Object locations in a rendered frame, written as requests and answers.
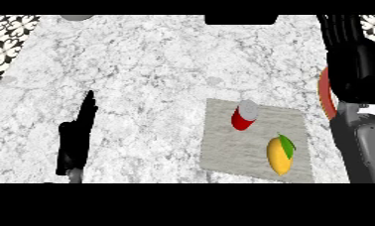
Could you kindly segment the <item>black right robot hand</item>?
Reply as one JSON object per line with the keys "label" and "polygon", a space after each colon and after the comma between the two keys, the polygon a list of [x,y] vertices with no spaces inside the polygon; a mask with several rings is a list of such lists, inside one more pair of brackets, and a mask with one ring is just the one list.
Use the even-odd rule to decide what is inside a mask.
{"label": "black right robot hand", "polygon": [[353,14],[316,18],[333,92],[345,102],[375,104],[375,42],[365,37],[361,17]]}

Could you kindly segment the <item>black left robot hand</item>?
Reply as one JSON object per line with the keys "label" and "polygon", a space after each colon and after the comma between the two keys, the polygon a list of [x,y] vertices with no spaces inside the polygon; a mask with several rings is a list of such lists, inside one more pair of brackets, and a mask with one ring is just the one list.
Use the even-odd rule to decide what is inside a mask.
{"label": "black left robot hand", "polygon": [[60,125],[61,146],[57,175],[65,175],[68,170],[82,170],[86,167],[96,110],[95,92],[91,90],[77,119]]}

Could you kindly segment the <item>red rimmed plate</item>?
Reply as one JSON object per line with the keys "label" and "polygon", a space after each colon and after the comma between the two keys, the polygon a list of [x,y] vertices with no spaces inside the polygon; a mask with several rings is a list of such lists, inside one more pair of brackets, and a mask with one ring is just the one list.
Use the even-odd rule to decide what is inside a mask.
{"label": "red rimmed plate", "polygon": [[331,84],[330,84],[330,78],[328,78],[328,68],[322,70],[319,75],[318,97],[319,97],[319,103],[321,103],[325,116],[328,119],[333,119],[337,115],[337,108],[331,98]]}

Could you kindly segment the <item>yellow lemon with green leaf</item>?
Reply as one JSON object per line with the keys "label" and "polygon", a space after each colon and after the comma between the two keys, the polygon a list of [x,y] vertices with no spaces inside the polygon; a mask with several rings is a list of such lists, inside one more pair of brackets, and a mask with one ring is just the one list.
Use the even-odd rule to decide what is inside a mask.
{"label": "yellow lemon with green leaf", "polygon": [[284,134],[271,139],[268,144],[268,159],[278,175],[285,175],[291,169],[294,151],[296,145]]}

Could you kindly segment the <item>grey placemat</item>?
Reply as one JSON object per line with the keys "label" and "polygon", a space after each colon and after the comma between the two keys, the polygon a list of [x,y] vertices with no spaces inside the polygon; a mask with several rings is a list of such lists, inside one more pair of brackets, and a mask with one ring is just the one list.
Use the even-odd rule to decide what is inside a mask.
{"label": "grey placemat", "polygon": [[[235,101],[207,100],[201,168],[266,180],[314,183],[302,111],[260,105],[259,120],[246,131],[238,131],[232,125],[237,107]],[[293,165],[285,175],[277,174],[268,159],[268,144],[278,135],[285,135],[296,145]]]}

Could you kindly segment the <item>red can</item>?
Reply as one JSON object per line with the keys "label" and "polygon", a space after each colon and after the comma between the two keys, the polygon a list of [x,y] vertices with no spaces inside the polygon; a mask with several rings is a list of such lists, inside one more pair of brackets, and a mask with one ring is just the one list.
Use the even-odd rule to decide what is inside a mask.
{"label": "red can", "polygon": [[240,131],[246,131],[259,118],[259,104],[252,100],[243,100],[232,115],[232,125]]}

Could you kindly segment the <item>black appliance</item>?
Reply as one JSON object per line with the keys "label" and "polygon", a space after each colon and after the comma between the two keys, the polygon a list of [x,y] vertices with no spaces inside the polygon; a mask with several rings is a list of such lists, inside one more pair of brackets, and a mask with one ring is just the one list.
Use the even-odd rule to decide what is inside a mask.
{"label": "black appliance", "polygon": [[272,25],[278,15],[207,15],[209,25]]}

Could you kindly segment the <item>grey round object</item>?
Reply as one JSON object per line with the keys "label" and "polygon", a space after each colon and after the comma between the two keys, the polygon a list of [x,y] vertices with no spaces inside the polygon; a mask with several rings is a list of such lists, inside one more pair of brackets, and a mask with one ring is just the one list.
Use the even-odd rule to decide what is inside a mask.
{"label": "grey round object", "polygon": [[68,21],[85,21],[88,20],[94,15],[63,15],[63,18]]}

